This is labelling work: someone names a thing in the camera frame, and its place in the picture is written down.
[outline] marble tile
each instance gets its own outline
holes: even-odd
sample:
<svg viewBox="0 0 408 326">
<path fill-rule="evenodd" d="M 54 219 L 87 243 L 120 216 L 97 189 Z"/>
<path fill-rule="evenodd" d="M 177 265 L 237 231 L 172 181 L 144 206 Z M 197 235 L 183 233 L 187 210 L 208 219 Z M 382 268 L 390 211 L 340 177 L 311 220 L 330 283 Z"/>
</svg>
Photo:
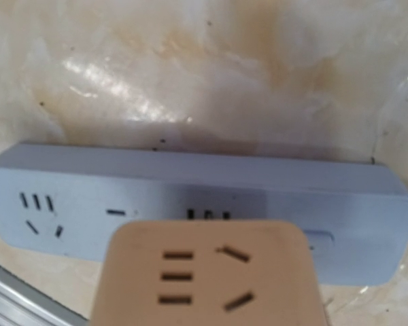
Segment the marble tile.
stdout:
<svg viewBox="0 0 408 326">
<path fill-rule="evenodd" d="M 23 140 L 374 161 L 408 185 L 408 0 L 0 0 L 0 152 Z M 88 316 L 99 264 L 1 240 L 0 264 Z M 408 325 L 403 266 L 324 287 L 332 322 Z"/>
</svg>

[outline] socket hole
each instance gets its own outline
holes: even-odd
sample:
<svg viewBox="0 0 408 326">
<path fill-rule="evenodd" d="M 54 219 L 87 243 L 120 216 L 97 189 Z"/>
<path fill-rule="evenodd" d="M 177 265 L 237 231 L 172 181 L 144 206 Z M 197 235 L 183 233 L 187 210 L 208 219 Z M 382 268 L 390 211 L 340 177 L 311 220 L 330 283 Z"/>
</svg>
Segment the socket hole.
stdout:
<svg viewBox="0 0 408 326">
<path fill-rule="evenodd" d="M 213 212 L 210 210 L 204 211 L 204 219 L 213 219 Z"/>
<path fill-rule="evenodd" d="M 46 200 L 47 200 L 48 210 L 50 212 L 54 212 L 53 200 L 51 199 L 50 196 L 46 196 Z"/>
<path fill-rule="evenodd" d="M 159 304 L 175 304 L 175 305 L 191 305 L 191 295 L 160 295 L 158 297 Z"/>
<path fill-rule="evenodd" d="M 27 209 L 29 207 L 29 204 L 27 204 L 26 195 L 24 195 L 24 193 L 22 192 L 20 192 L 20 199 L 21 199 L 21 203 L 24 206 L 24 208 Z"/>
<path fill-rule="evenodd" d="M 61 225 L 58 225 L 56 228 L 56 233 L 54 234 L 58 239 L 61 237 L 63 231 L 63 227 Z"/>
<path fill-rule="evenodd" d="M 223 253 L 229 257 L 238 259 L 244 263 L 248 263 L 250 260 L 250 256 L 247 253 L 244 253 L 242 251 L 240 251 L 239 249 L 235 249 L 233 247 L 229 247 L 229 246 L 223 246 L 222 248 L 217 248 L 216 249 L 217 253 Z"/>
<path fill-rule="evenodd" d="M 39 234 L 38 230 L 36 230 L 35 226 L 33 226 L 33 224 L 30 221 L 26 221 L 26 224 L 34 234 L 36 235 Z"/>
<path fill-rule="evenodd" d="M 238 309 L 242 306 L 245 306 L 247 303 L 251 302 L 254 300 L 254 294 L 252 292 L 248 292 L 246 294 L 243 294 L 241 297 L 238 297 L 237 299 L 234 299 L 233 301 L 230 301 L 224 306 L 225 311 L 231 312 L 235 309 Z"/>
<path fill-rule="evenodd" d="M 125 216 L 125 211 L 119 211 L 118 209 L 107 209 L 106 213 L 109 215 Z"/>
<path fill-rule="evenodd" d="M 33 201 L 35 202 L 35 206 L 37 210 L 41 210 L 41 204 L 39 203 L 39 198 L 37 194 L 33 195 Z"/>
<path fill-rule="evenodd" d="M 188 219 L 195 219 L 195 211 L 193 209 L 188 209 Z"/>
<path fill-rule="evenodd" d="M 193 279 L 193 275 L 187 272 L 163 272 L 160 279 L 173 282 L 190 282 Z"/>
<path fill-rule="evenodd" d="M 191 260 L 193 259 L 192 251 L 165 251 L 163 253 L 164 259 L 171 260 Z"/>
</svg>

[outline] plug adapter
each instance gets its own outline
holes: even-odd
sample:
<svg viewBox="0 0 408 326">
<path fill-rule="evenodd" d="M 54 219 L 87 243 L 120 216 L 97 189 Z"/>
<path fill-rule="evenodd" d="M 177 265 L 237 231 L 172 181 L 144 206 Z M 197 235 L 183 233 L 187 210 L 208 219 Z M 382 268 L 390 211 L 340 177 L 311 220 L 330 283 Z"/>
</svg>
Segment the plug adapter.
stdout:
<svg viewBox="0 0 408 326">
<path fill-rule="evenodd" d="M 302 231 L 283 221 L 146 221 L 122 226 L 92 326 L 325 326 Z"/>
</svg>

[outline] electrical socket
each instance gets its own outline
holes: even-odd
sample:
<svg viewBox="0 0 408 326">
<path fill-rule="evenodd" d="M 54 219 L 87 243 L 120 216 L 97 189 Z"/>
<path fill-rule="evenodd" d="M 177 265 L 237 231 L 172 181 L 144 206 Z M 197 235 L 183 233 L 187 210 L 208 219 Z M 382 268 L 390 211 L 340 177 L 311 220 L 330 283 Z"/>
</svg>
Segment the electrical socket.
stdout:
<svg viewBox="0 0 408 326">
<path fill-rule="evenodd" d="M 408 241 L 408 191 L 385 166 L 18 144 L 0 155 L 0 236 L 103 261 L 138 220 L 281 219 L 309 240 L 321 283 L 377 285 Z"/>
<path fill-rule="evenodd" d="M 134 222 L 112 238 L 91 326 L 325 326 L 308 242 L 281 221 Z"/>
</svg>

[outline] power strip front panel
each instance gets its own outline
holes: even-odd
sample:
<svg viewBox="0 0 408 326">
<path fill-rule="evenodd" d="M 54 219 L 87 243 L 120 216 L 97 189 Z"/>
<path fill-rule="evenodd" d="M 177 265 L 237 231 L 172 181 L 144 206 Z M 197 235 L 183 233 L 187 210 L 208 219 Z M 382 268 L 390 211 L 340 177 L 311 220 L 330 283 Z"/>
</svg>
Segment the power strip front panel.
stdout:
<svg viewBox="0 0 408 326">
<path fill-rule="evenodd" d="M 374 285 L 405 250 L 408 193 L 362 164 L 28 144 L 0 156 L 10 245 L 102 261 L 122 224 L 149 219 L 290 221 L 322 283 Z"/>
</svg>

